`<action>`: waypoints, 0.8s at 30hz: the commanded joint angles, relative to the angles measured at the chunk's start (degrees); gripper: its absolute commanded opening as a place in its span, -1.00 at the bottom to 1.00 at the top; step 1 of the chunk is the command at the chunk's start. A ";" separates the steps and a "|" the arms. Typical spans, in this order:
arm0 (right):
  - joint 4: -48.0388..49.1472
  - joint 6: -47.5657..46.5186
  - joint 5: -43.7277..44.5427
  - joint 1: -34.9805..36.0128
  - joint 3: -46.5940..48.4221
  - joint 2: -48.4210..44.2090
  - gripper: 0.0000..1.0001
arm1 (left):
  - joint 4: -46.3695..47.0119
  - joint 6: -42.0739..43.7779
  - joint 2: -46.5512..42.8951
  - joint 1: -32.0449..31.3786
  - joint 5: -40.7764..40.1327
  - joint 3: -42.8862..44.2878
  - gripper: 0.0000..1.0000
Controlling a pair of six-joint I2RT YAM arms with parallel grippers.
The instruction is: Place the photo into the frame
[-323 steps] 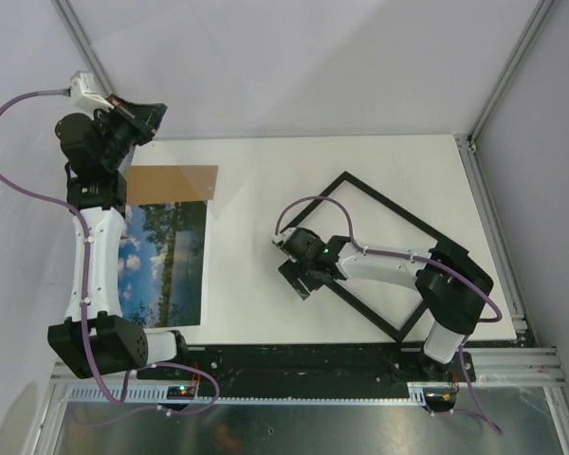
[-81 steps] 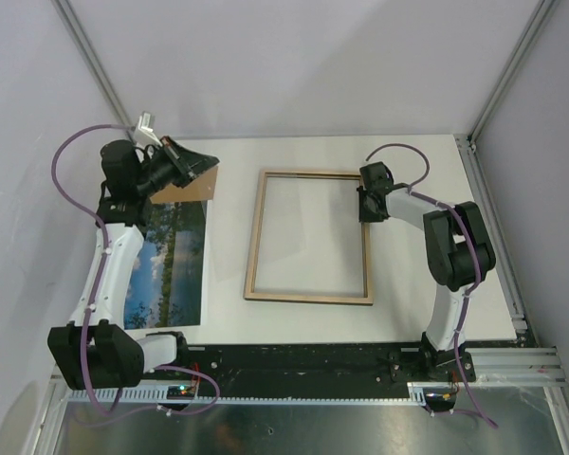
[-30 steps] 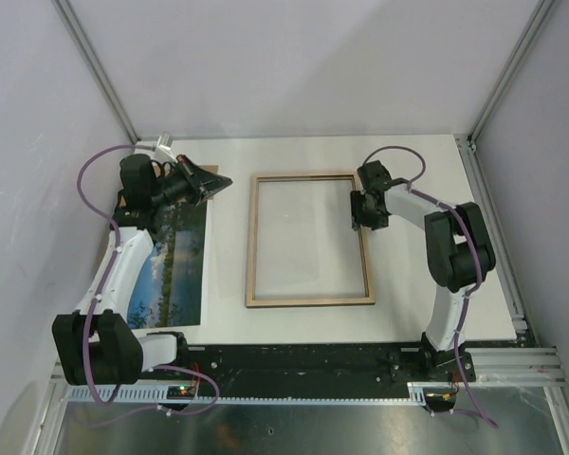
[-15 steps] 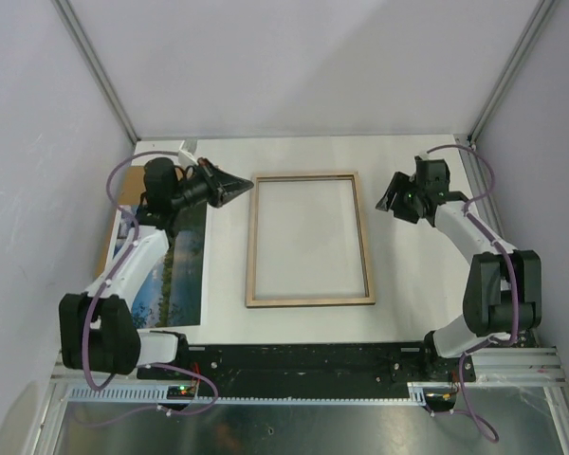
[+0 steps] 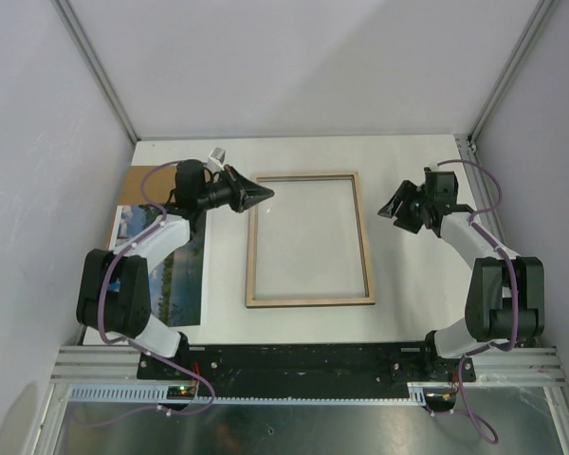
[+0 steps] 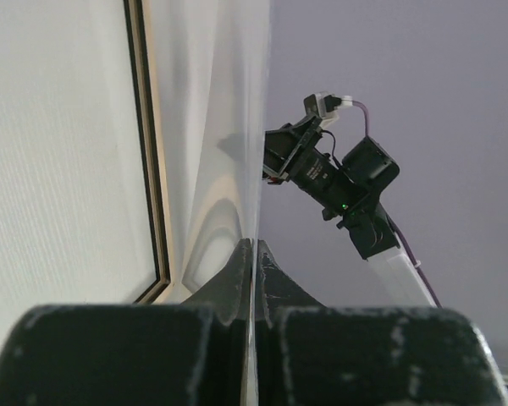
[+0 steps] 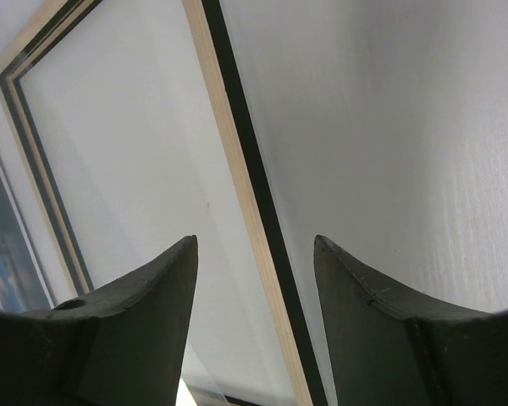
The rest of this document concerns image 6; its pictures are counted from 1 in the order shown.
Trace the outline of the black picture frame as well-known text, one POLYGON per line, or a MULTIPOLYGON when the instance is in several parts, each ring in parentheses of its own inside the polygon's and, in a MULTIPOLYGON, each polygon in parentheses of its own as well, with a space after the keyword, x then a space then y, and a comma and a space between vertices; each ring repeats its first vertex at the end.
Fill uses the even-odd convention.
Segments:
POLYGON ((164 210, 164 193, 161 174, 163 159, 157 150, 157 123, 150 73, 149 44, 146 13, 148 7, 142 1, 124 1, 124 16, 129 43, 130 68, 133 78, 135 109, 141 163, 145 183, 149 227, 152 239, 152 255, 155 263, 155 281, 135 301, 152 304, 171 283, 168 236, 164 210))

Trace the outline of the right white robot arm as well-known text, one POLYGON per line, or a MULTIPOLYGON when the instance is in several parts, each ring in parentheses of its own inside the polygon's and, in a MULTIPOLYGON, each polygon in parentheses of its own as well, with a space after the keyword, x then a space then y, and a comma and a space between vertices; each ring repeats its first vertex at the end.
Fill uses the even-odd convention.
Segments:
POLYGON ((398 305, 440 305, 410 245, 380 202, 400 168, 365 136, 342 160, 317 144, 327 133, 315 114, 264 136, 262 177, 272 185, 291 182, 323 208, 323 220, 345 229, 359 256, 398 305))

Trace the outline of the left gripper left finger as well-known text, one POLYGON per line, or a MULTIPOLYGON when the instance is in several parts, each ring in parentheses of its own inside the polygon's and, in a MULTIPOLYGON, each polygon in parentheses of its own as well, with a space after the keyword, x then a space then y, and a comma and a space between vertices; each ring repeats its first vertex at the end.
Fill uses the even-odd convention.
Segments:
POLYGON ((180 304, 37 306, 0 353, 0 405, 238 405, 251 242, 180 304))

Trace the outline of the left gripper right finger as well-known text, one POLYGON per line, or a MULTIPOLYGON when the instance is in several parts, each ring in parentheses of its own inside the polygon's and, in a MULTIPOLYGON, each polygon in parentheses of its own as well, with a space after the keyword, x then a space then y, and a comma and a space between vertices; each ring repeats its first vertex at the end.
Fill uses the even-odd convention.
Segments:
POLYGON ((257 244, 262 405, 508 405, 483 334, 430 307, 322 305, 257 244))

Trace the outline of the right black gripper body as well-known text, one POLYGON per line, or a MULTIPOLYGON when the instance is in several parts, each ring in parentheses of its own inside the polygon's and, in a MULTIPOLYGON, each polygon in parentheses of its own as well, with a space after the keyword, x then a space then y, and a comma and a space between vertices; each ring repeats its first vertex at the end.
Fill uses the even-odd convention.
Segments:
POLYGON ((329 156, 316 149, 322 138, 321 122, 318 116, 305 116, 298 122, 305 126, 301 138, 305 150, 300 157, 298 173, 265 173, 262 167, 262 179, 269 184, 291 181, 315 199, 341 199, 343 186, 337 168, 329 156))

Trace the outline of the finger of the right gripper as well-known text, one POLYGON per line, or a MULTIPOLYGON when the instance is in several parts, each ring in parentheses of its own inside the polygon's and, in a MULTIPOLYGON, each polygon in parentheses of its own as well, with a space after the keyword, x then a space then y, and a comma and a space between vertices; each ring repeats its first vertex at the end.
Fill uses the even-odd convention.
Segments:
POLYGON ((265 133, 263 171, 265 173, 298 173, 300 157, 305 150, 301 138, 303 124, 285 124, 265 133))

